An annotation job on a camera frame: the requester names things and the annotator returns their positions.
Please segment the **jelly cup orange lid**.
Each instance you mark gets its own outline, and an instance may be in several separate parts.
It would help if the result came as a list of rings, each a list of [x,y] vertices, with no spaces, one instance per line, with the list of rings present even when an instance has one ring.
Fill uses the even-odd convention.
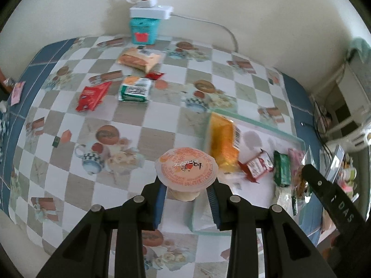
[[[215,182],[219,167],[207,153],[189,147],[168,150],[155,162],[157,177],[182,202],[191,202]]]

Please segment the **small red candy packet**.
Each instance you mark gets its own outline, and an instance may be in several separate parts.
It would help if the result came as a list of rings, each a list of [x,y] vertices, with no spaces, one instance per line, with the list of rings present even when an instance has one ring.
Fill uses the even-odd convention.
[[[158,80],[160,79],[162,76],[164,75],[164,73],[162,72],[158,72],[156,70],[152,70],[152,71],[149,71],[145,77],[150,79],[150,80]]]

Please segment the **orange bread snack packet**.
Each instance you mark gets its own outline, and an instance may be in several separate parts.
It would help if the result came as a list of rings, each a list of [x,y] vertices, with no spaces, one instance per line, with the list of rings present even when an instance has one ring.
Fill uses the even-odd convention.
[[[117,63],[149,73],[160,60],[161,55],[148,50],[131,47],[118,57]]]

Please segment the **red snack packet front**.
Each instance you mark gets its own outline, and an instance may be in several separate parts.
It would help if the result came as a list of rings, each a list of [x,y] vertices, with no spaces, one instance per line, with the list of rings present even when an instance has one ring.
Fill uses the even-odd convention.
[[[254,158],[245,163],[238,161],[238,165],[242,172],[246,174],[246,179],[252,183],[257,183],[260,177],[274,171],[274,164],[268,152],[263,149]]]

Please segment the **red snack packet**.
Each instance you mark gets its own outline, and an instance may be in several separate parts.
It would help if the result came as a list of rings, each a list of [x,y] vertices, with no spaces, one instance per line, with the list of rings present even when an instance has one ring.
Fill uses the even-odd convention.
[[[238,165],[242,172],[246,174],[246,179],[252,183],[257,183],[260,177],[274,171],[274,164],[268,152],[263,149],[254,158],[245,163],[238,161]]]
[[[96,107],[102,103],[112,82],[105,82],[92,87],[85,87],[81,92],[76,111],[94,111]]]

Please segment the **orange yellow snack packet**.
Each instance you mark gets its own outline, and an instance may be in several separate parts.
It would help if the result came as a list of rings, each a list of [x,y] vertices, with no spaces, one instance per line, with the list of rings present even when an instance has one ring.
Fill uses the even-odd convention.
[[[209,120],[210,150],[209,154],[215,159],[219,169],[225,173],[238,170],[240,153],[240,130],[232,120],[211,113]]]

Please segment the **dark green snack packet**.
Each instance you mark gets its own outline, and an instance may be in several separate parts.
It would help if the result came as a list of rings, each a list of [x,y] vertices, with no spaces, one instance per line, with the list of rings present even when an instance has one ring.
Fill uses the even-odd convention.
[[[279,187],[291,185],[290,159],[287,154],[274,151],[274,182]]]

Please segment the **white green small bottle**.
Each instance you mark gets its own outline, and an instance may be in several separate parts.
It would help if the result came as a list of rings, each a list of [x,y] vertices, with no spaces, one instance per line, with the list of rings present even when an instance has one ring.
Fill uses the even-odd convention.
[[[353,181],[357,177],[357,169],[355,167],[344,168],[341,177],[346,182]]]

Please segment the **black smartphone on stand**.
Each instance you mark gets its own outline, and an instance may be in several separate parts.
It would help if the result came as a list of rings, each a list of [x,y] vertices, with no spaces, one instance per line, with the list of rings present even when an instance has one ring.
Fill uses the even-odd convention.
[[[339,170],[341,168],[344,156],[345,156],[344,149],[342,148],[342,146],[337,145],[335,148],[334,155],[330,161],[330,164],[326,169],[325,178],[327,181],[331,183],[335,182],[335,179],[339,174]]]

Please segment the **green white snack packet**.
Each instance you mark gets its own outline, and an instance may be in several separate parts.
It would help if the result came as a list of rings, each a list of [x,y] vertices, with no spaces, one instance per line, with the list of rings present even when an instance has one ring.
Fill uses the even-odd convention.
[[[149,98],[152,81],[147,78],[129,76],[121,82],[118,90],[120,102],[146,103]]]

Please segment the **patterned checkered tablecloth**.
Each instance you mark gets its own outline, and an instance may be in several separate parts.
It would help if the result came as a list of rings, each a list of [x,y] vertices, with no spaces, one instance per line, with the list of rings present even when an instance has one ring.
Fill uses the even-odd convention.
[[[161,37],[148,51],[161,55],[146,103],[120,102],[125,77],[143,72],[120,65],[131,46],[117,36],[85,37],[39,51],[10,110],[1,164],[1,241],[25,277],[49,256],[94,204],[112,208],[140,194],[156,177],[155,161],[172,148],[204,148],[217,109],[260,120],[276,107],[278,130],[301,138],[313,154],[305,89],[275,68],[209,44]],[[75,110],[85,87],[112,82],[94,111]]]

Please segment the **white shelf cabinet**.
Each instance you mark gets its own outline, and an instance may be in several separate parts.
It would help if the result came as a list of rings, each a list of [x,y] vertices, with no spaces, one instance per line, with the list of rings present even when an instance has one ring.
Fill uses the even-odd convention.
[[[331,152],[337,146],[358,152],[370,146],[370,44],[363,38],[352,40],[345,61],[334,75],[311,93],[313,99],[331,85],[339,89],[350,115],[329,128],[324,137]]]

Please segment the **teal toy box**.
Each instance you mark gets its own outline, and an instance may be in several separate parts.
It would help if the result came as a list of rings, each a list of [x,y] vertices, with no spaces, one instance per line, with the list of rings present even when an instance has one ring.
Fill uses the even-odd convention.
[[[130,32],[131,41],[138,45],[153,45],[157,39],[159,19],[131,18]]]

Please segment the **small pink candy wrapper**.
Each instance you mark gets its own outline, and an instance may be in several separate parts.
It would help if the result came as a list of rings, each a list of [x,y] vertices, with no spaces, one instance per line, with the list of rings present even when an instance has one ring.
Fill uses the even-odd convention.
[[[20,102],[24,86],[25,81],[14,84],[13,91],[11,92],[11,106],[14,106]]]

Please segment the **white power strip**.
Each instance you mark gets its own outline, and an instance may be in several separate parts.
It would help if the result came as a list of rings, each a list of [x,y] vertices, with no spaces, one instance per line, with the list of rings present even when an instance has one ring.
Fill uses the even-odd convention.
[[[139,8],[133,6],[130,8],[131,18],[148,18],[167,20],[173,13],[173,6],[154,6],[151,8]]]

